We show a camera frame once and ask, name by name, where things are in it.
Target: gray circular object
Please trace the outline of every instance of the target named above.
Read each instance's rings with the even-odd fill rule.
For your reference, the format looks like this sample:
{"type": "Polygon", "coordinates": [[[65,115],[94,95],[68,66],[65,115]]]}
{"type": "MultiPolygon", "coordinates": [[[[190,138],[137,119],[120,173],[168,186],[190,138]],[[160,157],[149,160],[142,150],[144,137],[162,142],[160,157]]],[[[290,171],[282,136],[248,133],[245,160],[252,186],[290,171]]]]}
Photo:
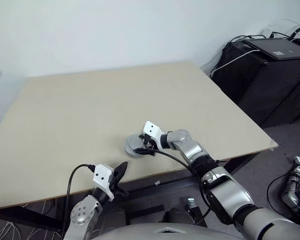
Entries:
{"type": "Polygon", "coordinates": [[[133,134],[126,138],[124,150],[130,156],[135,158],[140,158],[142,157],[142,155],[134,152],[134,149],[142,148],[143,146],[144,146],[144,141],[139,137],[138,134],[133,134]]]}

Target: black cylindrical joint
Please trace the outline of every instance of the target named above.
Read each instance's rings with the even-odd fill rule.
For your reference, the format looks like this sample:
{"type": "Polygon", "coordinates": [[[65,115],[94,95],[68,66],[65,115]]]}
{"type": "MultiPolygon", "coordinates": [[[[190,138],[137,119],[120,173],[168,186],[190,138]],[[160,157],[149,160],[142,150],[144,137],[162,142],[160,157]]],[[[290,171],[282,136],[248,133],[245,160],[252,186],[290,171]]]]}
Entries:
{"type": "Polygon", "coordinates": [[[246,217],[253,211],[260,209],[260,207],[257,207],[253,204],[247,204],[242,207],[240,207],[235,214],[233,215],[233,224],[238,227],[237,225],[244,225],[244,221],[246,217]]]}
{"type": "Polygon", "coordinates": [[[191,167],[199,174],[199,177],[202,178],[207,172],[219,167],[219,165],[210,155],[202,155],[193,161],[191,167]]]}
{"type": "Polygon", "coordinates": [[[160,138],[160,143],[161,143],[161,147],[163,149],[169,149],[169,144],[168,144],[168,141],[167,141],[167,136],[168,134],[162,134],[161,135],[161,138],[160,138]]]}
{"type": "Polygon", "coordinates": [[[101,205],[105,204],[109,200],[108,195],[97,187],[93,190],[93,193],[91,195],[98,199],[101,205]]]}

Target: white wall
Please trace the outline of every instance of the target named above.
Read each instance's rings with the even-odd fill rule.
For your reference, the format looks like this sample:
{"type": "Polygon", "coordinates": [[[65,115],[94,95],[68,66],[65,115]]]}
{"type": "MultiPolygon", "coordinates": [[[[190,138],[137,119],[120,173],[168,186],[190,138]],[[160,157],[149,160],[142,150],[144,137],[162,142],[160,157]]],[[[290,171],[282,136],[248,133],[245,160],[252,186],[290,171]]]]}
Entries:
{"type": "Polygon", "coordinates": [[[294,26],[282,18],[300,22],[300,0],[0,0],[0,121],[25,77],[202,66],[232,37],[294,26]]]}

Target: black cable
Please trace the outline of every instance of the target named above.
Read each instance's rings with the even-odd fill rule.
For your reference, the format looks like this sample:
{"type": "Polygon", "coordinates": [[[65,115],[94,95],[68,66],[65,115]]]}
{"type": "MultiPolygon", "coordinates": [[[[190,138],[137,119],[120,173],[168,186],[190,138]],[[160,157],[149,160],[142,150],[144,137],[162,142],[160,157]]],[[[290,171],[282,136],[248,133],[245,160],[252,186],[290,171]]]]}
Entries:
{"type": "Polygon", "coordinates": [[[69,208],[69,197],[70,197],[70,187],[71,187],[71,182],[72,182],[72,178],[75,174],[75,172],[81,168],[81,167],[89,167],[89,164],[81,164],[79,166],[77,166],[71,173],[70,178],[69,178],[69,182],[68,182],[68,189],[66,191],[66,196],[65,196],[65,204],[64,204],[64,208],[63,208],[63,218],[62,218],[62,235],[61,235],[61,239],[64,239],[65,237],[65,233],[66,233],[66,227],[67,227],[67,218],[68,218],[68,208],[69,208]]]}
{"type": "Polygon", "coordinates": [[[184,162],[182,162],[181,160],[179,160],[178,158],[176,158],[175,156],[172,156],[164,151],[159,151],[159,150],[156,150],[156,149],[151,149],[151,148],[148,148],[147,146],[145,147],[146,149],[152,151],[152,152],[155,152],[157,154],[162,154],[162,155],[165,155],[175,161],[177,161],[178,163],[180,163],[182,166],[184,166],[186,169],[188,169],[192,174],[193,174],[193,169],[191,167],[189,167],[188,165],[186,165],[184,162]]]}
{"type": "Polygon", "coordinates": [[[287,176],[287,175],[290,175],[291,172],[292,172],[294,169],[295,169],[295,165],[293,165],[292,168],[291,168],[286,174],[283,174],[283,175],[281,175],[281,176],[278,176],[277,178],[275,178],[274,180],[272,180],[272,182],[270,182],[270,184],[269,184],[268,187],[266,188],[266,200],[267,200],[267,202],[269,203],[270,207],[271,207],[277,214],[279,214],[279,215],[282,215],[282,214],[279,213],[279,212],[272,206],[272,204],[271,204],[271,202],[270,202],[270,199],[269,199],[269,189],[270,189],[271,185],[272,185],[275,181],[277,181],[278,179],[283,178],[283,177],[285,177],[285,176],[287,176]]]}
{"type": "Polygon", "coordinates": [[[215,163],[216,164],[219,164],[219,163],[226,163],[227,161],[224,161],[224,160],[215,160],[215,163]]]}
{"type": "Polygon", "coordinates": [[[205,218],[208,216],[208,214],[210,213],[211,209],[209,208],[202,216],[202,218],[197,221],[194,225],[199,225],[200,223],[202,223],[203,220],[205,220],[205,218]]]}
{"type": "Polygon", "coordinates": [[[239,35],[239,36],[236,36],[234,38],[232,38],[229,42],[232,42],[233,40],[237,39],[237,38],[241,38],[241,37],[247,37],[246,35],[239,35]]]}
{"type": "Polygon", "coordinates": [[[283,178],[284,176],[287,176],[287,175],[289,175],[289,174],[290,174],[290,171],[287,172],[286,174],[283,174],[283,175],[281,175],[281,176],[278,176],[277,178],[275,178],[274,180],[272,180],[272,182],[270,182],[270,184],[269,184],[268,187],[266,188],[266,200],[267,200],[267,202],[269,203],[270,207],[271,207],[277,214],[279,214],[279,215],[281,215],[281,214],[280,214],[280,213],[272,206],[272,204],[271,204],[271,202],[270,202],[270,199],[269,199],[269,188],[271,187],[271,185],[272,185],[275,181],[277,181],[278,179],[283,178]]]}
{"type": "Polygon", "coordinates": [[[258,35],[245,35],[245,36],[243,36],[243,38],[240,38],[240,39],[236,40],[235,42],[242,41],[245,38],[252,39],[253,37],[264,37],[265,39],[267,38],[265,35],[262,35],[262,34],[258,34],[258,35]]]}
{"type": "Polygon", "coordinates": [[[180,163],[182,166],[184,166],[186,169],[188,169],[188,170],[196,177],[196,179],[198,180],[199,191],[200,191],[202,200],[203,200],[203,202],[205,203],[205,205],[208,207],[208,210],[204,213],[204,215],[202,216],[202,218],[199,220],[200,222],[202,222],[202,221],[205,219],[205,217],[209,214],[209,212],[210,212],[211,209],[210,209],[210,205],[209,205],[208,201],[207,201],[206,198],[205,198],[205,194],[204,194],[204,191],[203,191],[201,179],[200,179],[198,173],[196,172],[196,170],[194,170],[194,169],[191,168],[190,166],[186,165],[185,163],[183,163],[180,159],[176,158],[175,156],[172,156],[172,155],[170,155],[170,154],[168,154],[168,153],[166,153],[166,152],[164,152],[164,151],[160,151],[160,150],[156,150],[156,149],[149,148],[149,147],[147,146],[147,144],[144,144],[144,147],[145,147],[147,150],[149,150],[149,151],[153,151],[153,152],[155,152],[155,153],[165,155],[165,156],[167,156],[167,157],[169,157],[169,158],[171,158],[171,159],[177,161],[177,162],[180,163]]]}
{"type": "Polygon", "coordinates": [[[285,37],[287,37],[287,38],[289,38],[289,39],[292,39],[292,37],[290,37],[290,36],[288,36],[288,35],[285,35],[285,34],[283,34],[283,33],[281,33],[281,32],[278,32],[278,31],[273,31],[273,33],[274,33],[274,34],[280,34],[280,35],[285,36],[285,37]]]}

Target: beige tabletop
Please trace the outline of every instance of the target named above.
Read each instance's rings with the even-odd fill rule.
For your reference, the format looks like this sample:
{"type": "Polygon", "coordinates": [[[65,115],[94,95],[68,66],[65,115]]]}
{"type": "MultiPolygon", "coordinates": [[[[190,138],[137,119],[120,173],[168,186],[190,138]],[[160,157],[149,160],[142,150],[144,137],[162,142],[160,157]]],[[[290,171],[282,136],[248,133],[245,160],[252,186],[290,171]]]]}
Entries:
{"type": "MultiPolygon", "coordinates": [[[[34,77],[0,124],[0,208],[65,195],[79,164],[128,161],[123,181],[182,169],[162,155],[125,153],[146,121],[188,130],[215,160],[277,146],[189,62],[34,77]]],[[[93,188],[92,178],[79,169],[71,192],[93,188]]]]}

